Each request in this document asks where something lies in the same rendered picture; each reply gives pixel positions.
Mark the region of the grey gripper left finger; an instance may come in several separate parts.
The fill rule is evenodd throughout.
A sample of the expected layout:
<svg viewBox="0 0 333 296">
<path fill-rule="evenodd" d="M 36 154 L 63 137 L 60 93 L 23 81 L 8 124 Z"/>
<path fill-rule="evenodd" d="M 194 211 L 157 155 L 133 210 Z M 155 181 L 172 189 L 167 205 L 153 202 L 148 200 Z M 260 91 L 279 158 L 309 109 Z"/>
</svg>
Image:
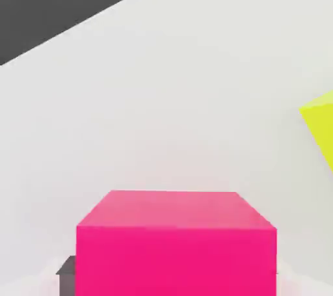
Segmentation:
<svg viewBox="0 0 333 296">
<path fill-rule="evenodd" d="M 75 255 L 52 261 L 38 275 L 33 296 L 75 296 Z"/>
</svg>

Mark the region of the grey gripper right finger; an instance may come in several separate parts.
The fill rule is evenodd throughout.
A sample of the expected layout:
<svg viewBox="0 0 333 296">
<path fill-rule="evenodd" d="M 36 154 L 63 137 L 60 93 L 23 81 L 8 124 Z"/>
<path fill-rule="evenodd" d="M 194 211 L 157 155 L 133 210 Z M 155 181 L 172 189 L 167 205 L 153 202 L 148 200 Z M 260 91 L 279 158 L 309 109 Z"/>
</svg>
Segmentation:
<svg viewBox="0 0 333 296">
<path fill-rule="evenodd" d="M 301 296 L 298 276 L 286 262 L 277 264 L 276 296 Z"/>
</svg>

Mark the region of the small pink cube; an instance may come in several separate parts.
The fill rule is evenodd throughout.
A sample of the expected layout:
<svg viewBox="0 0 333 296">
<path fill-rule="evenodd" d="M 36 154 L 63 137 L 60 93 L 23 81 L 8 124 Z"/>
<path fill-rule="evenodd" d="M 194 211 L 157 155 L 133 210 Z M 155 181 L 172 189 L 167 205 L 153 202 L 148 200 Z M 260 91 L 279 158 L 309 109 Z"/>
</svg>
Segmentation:
<svg viewBox="0 0 333 296">
<path fill-rule="evenodd" d="M 276 296 L 276 253 L 235 192 L 113 190 L 77 225 L 75 296 Z"/>
</svg>

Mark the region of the large yellow box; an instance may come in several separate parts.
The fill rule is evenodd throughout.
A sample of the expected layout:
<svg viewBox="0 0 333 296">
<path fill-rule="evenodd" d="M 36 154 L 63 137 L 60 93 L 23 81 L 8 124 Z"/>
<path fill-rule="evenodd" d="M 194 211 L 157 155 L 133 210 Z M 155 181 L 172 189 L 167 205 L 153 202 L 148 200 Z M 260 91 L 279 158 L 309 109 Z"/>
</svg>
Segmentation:
<svg viewBox="0 0 333 296">
<path fill-rule="evenodd" d="M 300 113 L 333 172 L 333 90 L 302 106 Z"/>
</svg>

